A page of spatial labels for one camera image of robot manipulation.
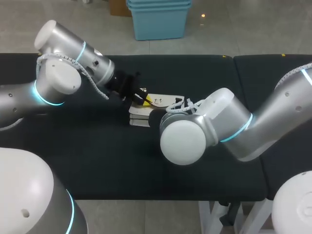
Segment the black padded table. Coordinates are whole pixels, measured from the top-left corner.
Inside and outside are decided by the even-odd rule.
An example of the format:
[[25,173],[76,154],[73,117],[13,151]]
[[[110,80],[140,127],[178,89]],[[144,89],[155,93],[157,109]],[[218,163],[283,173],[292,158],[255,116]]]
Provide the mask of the black padded table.
[[[36,54],[0,54],[1,83],[35,79]],[[118,69],[140,72],[150,93],[193,101],[228,87],[244,101],[233,59],[223,56],[110,56]],[[165,159],[158,130],[129,126],[128,105],[82,87],[54,111],[26,117],[0,132],[0,147],[43,158],[75,199],[259,201],[267,187],[259,159],[242,163],[218,145],[196,163]]]
[[[238,56],[234,61],[249,110],[255,111],[287,72],[311,62],[312,56]],[[268,199],[273,200],[283,183],[294,175],[312,170],[311,138],[312,121],[309,121],[284,136],[261,155],[268,183]]]

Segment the white table leg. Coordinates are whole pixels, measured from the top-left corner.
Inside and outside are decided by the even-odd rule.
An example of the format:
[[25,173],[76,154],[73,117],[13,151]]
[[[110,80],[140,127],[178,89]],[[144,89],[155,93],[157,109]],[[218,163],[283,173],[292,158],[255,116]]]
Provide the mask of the white table leg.
[[242,229],[244,224],[244,213],[243,213],[243,207],[242,204],[240,204],[240,207],[238,208],[238,212],[236,215],[235,223],[234,223],[234,232],[235,234],[238,234],[239,231]]
[[272,205],[273,201],[267,199],[256,202],[239,234],[258,234],[272,212]]
[[220,221],[221,216],[226,215],[228,207],[221,206],[219,202],[214,202],[213,211],[211,213],[211,221],[209,222],[204,234],[220,234],[223,225]]
[[199,201],[199,218],[201,225],[201,234],[205,234],[207,226],[211,221],[211,213],[210,213],[210,202],[209,201]]

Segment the gray tile floor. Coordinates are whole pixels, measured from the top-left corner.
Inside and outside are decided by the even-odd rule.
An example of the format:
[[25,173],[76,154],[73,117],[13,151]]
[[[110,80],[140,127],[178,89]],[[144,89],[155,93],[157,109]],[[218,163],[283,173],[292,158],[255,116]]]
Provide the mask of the gray tile floor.
[[[132,19],[110,16],[105,1],[0,0],[0,53],[36,52],[35,36],[49,19],[108,55],[312,53],[311,0],[193,0],[185,37],[158,41],[136,41]],[[78,204],[90,234],[200,234],[197,202]]]

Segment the blue storage container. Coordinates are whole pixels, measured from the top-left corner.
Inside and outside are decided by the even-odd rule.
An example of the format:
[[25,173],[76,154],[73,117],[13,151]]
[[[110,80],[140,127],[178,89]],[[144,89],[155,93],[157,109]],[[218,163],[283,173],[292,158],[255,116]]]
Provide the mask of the blue storage container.
[[164,3],[164,2],[178,2],[181,0],[131,0],[132,3]]
[[183,7],[129,8],[137,40],[173,39],[184,36],[191,4]]
[[167,6],[183,6],[190,4],[192,0],[180,0],[180,1],[167,1],[167,2],[135,2],[133,0],[127,0],[127,4],[130,7],[167,7]]
[[180,7],[180,6],[188,6],[191,4],[191,0],[187,1],[177,1],[177,2],[165,2],[165,3],[147,3],[147,4],[142,4],[142,3],[131,3],[130,0],[127,1],[127,6],[128,8],[162,8],[162,7]]

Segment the cable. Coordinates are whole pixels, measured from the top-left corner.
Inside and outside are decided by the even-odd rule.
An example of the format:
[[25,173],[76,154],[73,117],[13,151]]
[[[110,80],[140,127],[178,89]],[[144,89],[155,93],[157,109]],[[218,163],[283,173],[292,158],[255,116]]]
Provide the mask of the cable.
[[89,75],[89,73],[86,71],[86,69],[84,69],[84,67],[78,63],[76,60],[74,60],[73,58],[70,58],[68,56],[65,56],[65,55],[61,55],[61,54],[45,54],[45,55],[42,55],[40,56],[38,59],[37,59],[37,66],[36,66],[36,76],[38,77],[39,75],[39,71],[40,71],[40,67],[41,67],[41,64],[42,64],[42,61],[44,59],[50,59],[50,58],[54,58],[54,59],[63,59],[65,61],[68,61],[69,64],[74,67],[75,69],[77,70],[81,70],[81,72],[88,78],[88,80],[91,82],[93,88],[96,90],[96,92],[98,94],[100,94],[104,99],[108,100],[108,96],[103,93],[100,89],[98,89],[97,85],[95,84],[95,82],[93,81],[93,79],[91,78],[91,76]]
[[308,63],[306,65],[303,65],[303,66],[300,66],[300,67],[297,67],[297,68],[291,70],[290,72],[286,73],[282,77],[282,79],[279,80],[279,82],[277,83],[277,85],[275,86],[274,89],[276,89],[281,83],[283,83],[285,80],[287,80],[290,76],[292,76],[298,72],[301,72],[302,70],[309,69],[309,68],[312,68],[312,63]]
[[166,111],[167,111],[168,113],[186,112],[186,111],[189,111],[189,110],[191,110],[191,109],[197,109],[197,108],[203,103],[203,101],[204,101],[204,99],[203,99],[203,100],[200,100],[200,101],[198,101],[198,102],[196,102],[196,103],[193,104],[193,103],[191,102],[191,100],[188,99],[188,102],[190,103],[189,106],[184,107],[184,108],[180,108],[180,109],[175,109],[175,107],[182,106],[182,104],[184,103],[184,100],[182,100],[182,101],[179,101],[179,102],[177,102],[177,103],[175,103],[175,104],[172,104],[172,105],[168,106],[168,107],[166,108]]
[[23,120],[23,118],[19,118],[19,119],[18,119],[17,121],[15,121],[14,123],[12,123],[12,124],[10,124],[10,125],[8,125],[8,126],[6,126],[6,127],[0,128],[0,132],[15,127],[15,126],[18,125],[22,120]]

